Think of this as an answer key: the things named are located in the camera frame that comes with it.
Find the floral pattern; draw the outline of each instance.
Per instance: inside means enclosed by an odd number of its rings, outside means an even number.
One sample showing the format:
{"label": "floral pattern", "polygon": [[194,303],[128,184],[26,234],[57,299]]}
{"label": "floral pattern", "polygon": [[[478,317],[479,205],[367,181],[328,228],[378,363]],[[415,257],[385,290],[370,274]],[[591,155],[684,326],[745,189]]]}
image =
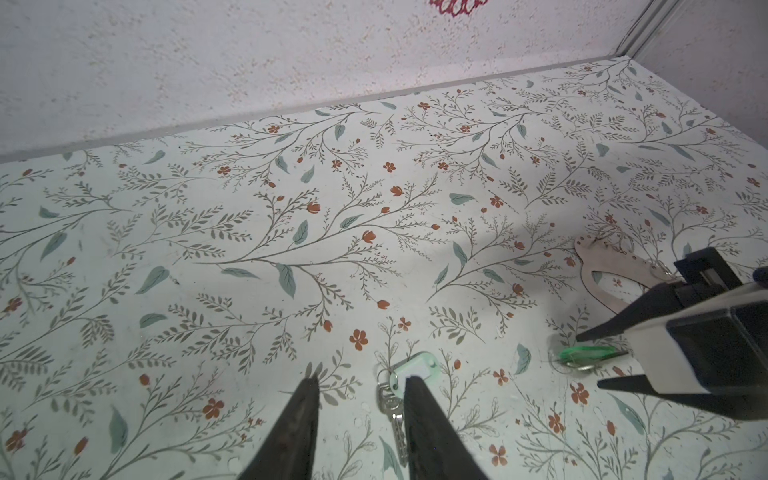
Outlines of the floral pattern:
{"label": "floral pattern", "polygon": [[376,381],[427,351],[489,478],[760,477],[768,423],[553,360],[611,317],[574,236],[747,279],[767,172],[628,58],[0,165],[0,476],[234,477],[317,376],[315,480],[380,478]]}

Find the floral tablecloth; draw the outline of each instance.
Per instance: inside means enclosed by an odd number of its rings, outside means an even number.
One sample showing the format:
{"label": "floral tablecloth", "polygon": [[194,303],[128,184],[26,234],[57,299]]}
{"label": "floral tablecloth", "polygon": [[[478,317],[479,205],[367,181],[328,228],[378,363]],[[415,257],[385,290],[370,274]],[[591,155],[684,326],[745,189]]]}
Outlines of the floral tablecloth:
{"label": "floral tablecloth", "polygon": [[422,351],[490,478],[762,477],[765,422],[552,360],[611,316],[574,236],[746,279],[767,171],[628,58],[0,165],[0,478],[233,478],[312,374],[315,478],[404,478],[374,392]]}

